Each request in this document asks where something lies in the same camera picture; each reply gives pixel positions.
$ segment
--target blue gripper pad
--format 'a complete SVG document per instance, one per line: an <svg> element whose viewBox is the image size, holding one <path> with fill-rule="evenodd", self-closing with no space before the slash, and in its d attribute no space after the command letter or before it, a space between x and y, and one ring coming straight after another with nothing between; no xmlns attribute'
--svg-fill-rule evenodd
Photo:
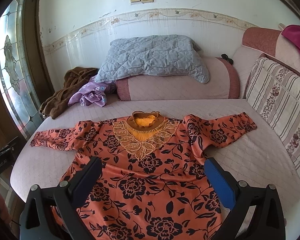
<svg viewBox="0 0 300 240"><path fill-rule="evenodd" d="M204 162L204 173L208 177L223 206L232 210L236 201L235 192L209 159Z"/></svg>

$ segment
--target brown collar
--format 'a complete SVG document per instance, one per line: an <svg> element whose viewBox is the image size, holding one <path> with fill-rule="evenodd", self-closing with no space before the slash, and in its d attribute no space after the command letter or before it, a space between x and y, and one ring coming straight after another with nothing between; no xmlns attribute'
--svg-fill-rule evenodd
<svg viewBox="0 0 300 240"><path fill-rule="evenodd" d="M135 122L135 118L146 118L150 115L154 115L156 119L148 126L139 126ZM136 111L132 113L132 116L130 116L127 120L127 124L130 125L133 129L138 130L138 131L150 131L155 128L157 128L160 124L162 124L164 121L164 117L160 115L159 112L151 112L151 113L144 113L142 111Z"/></svg>

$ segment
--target black sunglasses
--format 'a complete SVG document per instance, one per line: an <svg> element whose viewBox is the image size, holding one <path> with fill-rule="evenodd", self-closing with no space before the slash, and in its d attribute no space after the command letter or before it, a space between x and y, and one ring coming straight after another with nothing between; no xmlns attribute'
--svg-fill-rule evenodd
<svg viewBox="0 0 300 240"><path fill-rule="evenodd" d="M229 58L227 54L222 54L221 57L233 65L233 60Z"/></svg>

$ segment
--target striped floral cushion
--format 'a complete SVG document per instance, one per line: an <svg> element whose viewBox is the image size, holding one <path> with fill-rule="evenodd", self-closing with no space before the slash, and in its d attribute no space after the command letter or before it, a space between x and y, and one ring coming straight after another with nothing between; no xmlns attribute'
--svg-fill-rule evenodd
<svg viewBox="0 0 300 240"><path fill-rule="evenodd" d="M246 98L279 136L300 176L300 76L261 57L251 72Z"/></svg>

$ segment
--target gray quilted pillow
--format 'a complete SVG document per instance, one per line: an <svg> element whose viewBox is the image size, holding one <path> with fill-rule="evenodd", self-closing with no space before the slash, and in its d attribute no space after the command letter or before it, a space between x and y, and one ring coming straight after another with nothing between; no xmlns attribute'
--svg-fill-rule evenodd
<svg viewBox="0 0 300 240"><path fill-rule="evenodd" d="M152 76L189 75L201 83L209 71L196 51L194 41L182 35L117 39L110 43L96 82L123 79L140 74Z"/></svg>

